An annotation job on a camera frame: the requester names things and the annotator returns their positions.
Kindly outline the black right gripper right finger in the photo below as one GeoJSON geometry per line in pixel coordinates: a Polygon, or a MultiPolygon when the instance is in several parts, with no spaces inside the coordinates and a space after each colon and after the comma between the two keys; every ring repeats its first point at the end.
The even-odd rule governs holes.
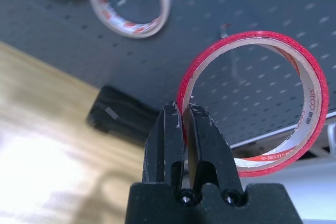
{"type": "Polygon", "coordinates": [[[208,111],[188,105],[184,113],[191,188],[199,194],[214,184],[223,198],[241,198],[243,188],[232,150],[208,111]]]}

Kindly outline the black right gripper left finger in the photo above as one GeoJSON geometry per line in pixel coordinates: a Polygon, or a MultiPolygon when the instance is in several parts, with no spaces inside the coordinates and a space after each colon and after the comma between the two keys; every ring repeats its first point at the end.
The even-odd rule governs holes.
{"type": "Polygon", "coordinates": [[[162,107],[145,143],[143,183],[165,183],[175,191],[182,186],[185,146],[182,119],[176,102],[162,107]]]}

